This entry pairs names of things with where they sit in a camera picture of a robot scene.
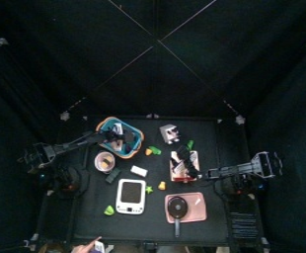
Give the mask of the person's hand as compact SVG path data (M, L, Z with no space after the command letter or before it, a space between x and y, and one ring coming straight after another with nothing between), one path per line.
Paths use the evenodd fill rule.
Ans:
M88 244L75 246L71 253L95 253L95 242L100 239L102 237L96 237Z

